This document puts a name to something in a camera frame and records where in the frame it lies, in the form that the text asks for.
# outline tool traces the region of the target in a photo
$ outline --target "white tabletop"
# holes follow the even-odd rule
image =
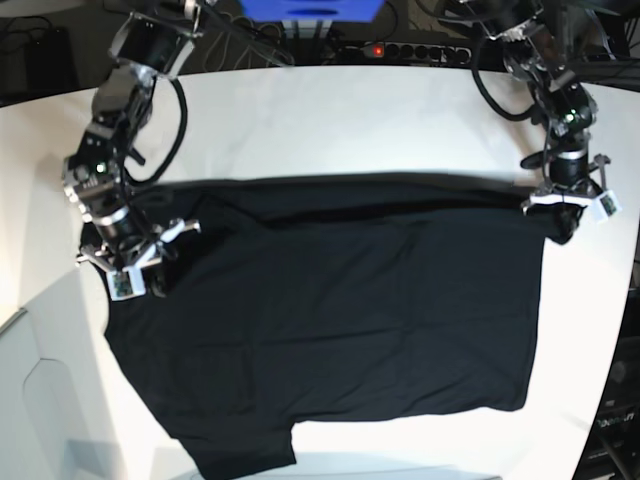
[[[497,74],[486,78],[503,105],[513,111],[527,106],[522,85]],[[165,180],[409,171],[536,181],[518,164],[541,149],[544,133],[495,115],[468,71],[296,68],[196,75],[182,82],[189,129]],[[515,413],[478,409],[380,423],[304,423],[293,432],[299,465],[279,474],[404,465],[513,480],[571,478],[613,355],[640,218],[640,95],[588,90],[600,107],[591,153],[613,160],[608,182],[624,210],[602,225],[585,215],[567,246],[547,242],[526,406]],[[0,110],[0,306],[6,311],[29,308],[74,268],[82,225],[62,194],[60,172],[89,120],[91,96],[79,92]],[[136,144],[149,164],[132,167],[134,175],[148,175],[162,160],[175,136],[177,112],[172,89],[159,85],[152,121]],[[78,382],[83,359],[91,356],[129,478],[151,478],[152,470],[154,479],[183,474],[193,468],[189,458],[144,408],[101,336],[106,297],[97,275],[91,267],[72,275],[79,275],[82,289],[59,302],[83,301],[90,348],[70,341],[56,347],[65,343],[61,336],[75,333],[51,309],[53,318],[34,323],[50,332],[36,335],[41,350],[64,361]],[[79,387],[78,396],[83,404],[90,395]],[[173,449],[171,466],[158,467],[168,461],[160,449]]]

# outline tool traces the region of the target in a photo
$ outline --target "black t-shirt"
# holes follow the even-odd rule
[[[149,218],[203,232],[173,244],[168,296],[112,302],[105,335],[205,479],[295,463],[296,422],[524,405],[545,238],[568,240],[550,211],[398,182],[172,190]]]

